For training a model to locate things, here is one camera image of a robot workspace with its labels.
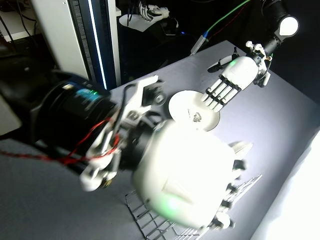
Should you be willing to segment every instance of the robotic hand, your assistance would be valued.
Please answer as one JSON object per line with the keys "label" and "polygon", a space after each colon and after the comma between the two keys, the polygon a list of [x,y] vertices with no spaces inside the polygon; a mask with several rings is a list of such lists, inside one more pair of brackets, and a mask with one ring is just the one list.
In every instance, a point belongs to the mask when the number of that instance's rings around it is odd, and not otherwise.
{"label": "robotic hand", "polygon": [[149,22],[158,22],[169,17],[169,10],[166,7],[158,7],[151,4],[148,5],[143,1],[140,1],[138,8],[140,15]]}
{"label": "robotic hand", "polygon": [[252,82],[261,88],[266,86],[270,79],[268,70],[273,52],[285,39],[298,31],[298,20],[287,13],[282,0],[263,1],[262,11],[270,23],[272,37],[264,47],[248,41],[246,47],[250,48],[250,53],[233,59],[219,79],[206,89],[201,101],[216,113]]}

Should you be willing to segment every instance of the green cable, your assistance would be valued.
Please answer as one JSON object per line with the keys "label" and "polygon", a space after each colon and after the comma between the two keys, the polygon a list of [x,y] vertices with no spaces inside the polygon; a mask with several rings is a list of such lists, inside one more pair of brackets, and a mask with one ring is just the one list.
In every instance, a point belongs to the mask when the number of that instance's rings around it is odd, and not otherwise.
{"label": "green cable", "polygon": [[232,14],[235,10],[241,8],[243,5],[245,5],[246,3],[250,2],[251,0],[245,0],[243,3],[241,3],[240,5],[236,6],[234,9],[232,9],[230,12],[228,12],[226,15],[224,15],[223,17],[221,17],[218,21],[216,21],[207,31],[206,33],[208,34],[208,32],[218,23],[220,23],[223,19],[225,19],[226,17],[228,17],[230,14]]}

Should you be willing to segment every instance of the gray table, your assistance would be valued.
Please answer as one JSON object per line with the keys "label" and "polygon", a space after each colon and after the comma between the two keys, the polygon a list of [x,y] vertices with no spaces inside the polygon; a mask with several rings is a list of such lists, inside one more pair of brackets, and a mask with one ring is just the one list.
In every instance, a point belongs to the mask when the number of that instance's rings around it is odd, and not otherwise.
{"label": "gray table", "polygon": [[[169,96],[181,90],[203,92],[218,76],[207,67],[232,52],[233,45],[225,41],[150,75],[165,80]],[[112,91],[114,101],[120,101],[122,89]],[[236,228],[208,232],[204,240],[250,239],[320,125],[319,116],[314,102],[275,74],[267,87],[249,86],[221,111],[212,134],[227,143],[254,143],[239,183],[259,174],[263,178],[230,211]],[[11,140],[0,147],[32,152]],[[78,178],[56,163],[0,156],[0,182],[0,239],[142,239],[124,204],[124,195],[133,189],[130,172],[119,173],[108,189],[83,192]]]}

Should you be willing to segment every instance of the object on plate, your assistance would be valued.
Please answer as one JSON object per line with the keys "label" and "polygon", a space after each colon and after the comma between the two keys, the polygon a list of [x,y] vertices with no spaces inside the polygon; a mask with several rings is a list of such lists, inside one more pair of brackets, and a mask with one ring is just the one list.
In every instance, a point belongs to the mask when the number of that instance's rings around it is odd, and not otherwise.
{"label": "object on plate", "polygon": [[220,113],[206,107],[201,102],[202,95],[192,90],[173,95],[169,102],[169,112],[173,120],[205,131],[214,129],[220,121]]}

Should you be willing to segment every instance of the dark background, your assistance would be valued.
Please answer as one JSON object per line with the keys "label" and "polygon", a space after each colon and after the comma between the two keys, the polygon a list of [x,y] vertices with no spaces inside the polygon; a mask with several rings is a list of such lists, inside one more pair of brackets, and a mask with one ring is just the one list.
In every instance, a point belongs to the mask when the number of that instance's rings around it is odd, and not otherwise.
{"label": "dark background", "polygon": [[[119,0],[123,13],[127,12],[128,0]],[[145,32],[138,32],[119,26],[122,79],[130,81],[165,65],[187,57],[195,41],[216,20],[225,15],[242,0],[213,0],[210,3],[195,3],[191,0],[149,0],[149,4],[168,7],[170,17],[179,22],[179,31],[175,37],[165,37],[160,24],[155,24]],[[320,88],[318,74],[318,36],[320,21],[318,20],[319,1],[287,0],[289,13],[299,20],[299,32],[288,39],[275,52],[271,70],[280,75],[305,95],[320,104]],[[240,11],[227,17],[210,32],[209,36],[220,31]],[[267,37],[268,25],[261,15],[260,0],[247,3],[237,18],[214,35],[205,48],[221,41],[228,40],[246,51],[245,42],[262,43]]]}

